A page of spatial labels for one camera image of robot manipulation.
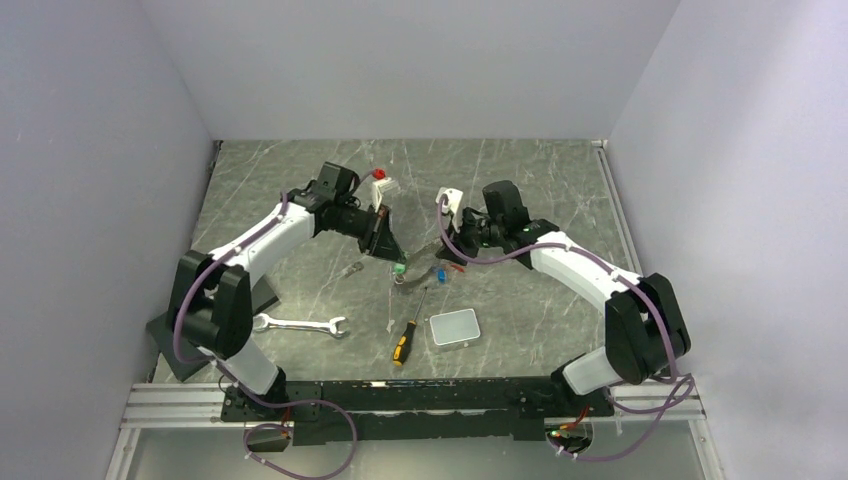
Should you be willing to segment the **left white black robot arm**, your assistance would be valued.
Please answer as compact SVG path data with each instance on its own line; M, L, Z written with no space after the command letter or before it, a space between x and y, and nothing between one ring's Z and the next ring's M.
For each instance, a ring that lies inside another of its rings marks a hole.
M189 250L177 264L167 314L174 357L214 364L249 393L248 407L261 419L279 417L288 394L284 370L252 338L256 282L323 232L355 239L367 256L406 260L391 230L390 207L377 200L363 208L357 199L364 179L326 162L317 178L282 193L267 216L234 240L208 253Z

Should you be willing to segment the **small detached silver key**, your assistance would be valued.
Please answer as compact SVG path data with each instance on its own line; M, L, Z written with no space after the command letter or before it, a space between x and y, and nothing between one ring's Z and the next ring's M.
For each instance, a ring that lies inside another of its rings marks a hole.
M364 269L364 265L361 262L355 262L352 265L348 266L342 273L343 278L348 278L351 275L360 272Z

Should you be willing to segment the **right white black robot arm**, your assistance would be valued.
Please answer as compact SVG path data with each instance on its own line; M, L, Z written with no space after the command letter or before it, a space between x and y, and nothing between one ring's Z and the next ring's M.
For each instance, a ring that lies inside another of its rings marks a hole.
M680 378L677 361L690 350L691 339L666 277L617 267L580 246L556 224L532 219L511 181L487 185L483 196L485 208L479 211L465 206L462 191L439 190L439 257L461 265L517 261L563 284L602 315L603 345L557 371L562 381L550 391L557 411L578 413L590 393L602 388ZM502 254L486 260L480 255L484 249Z

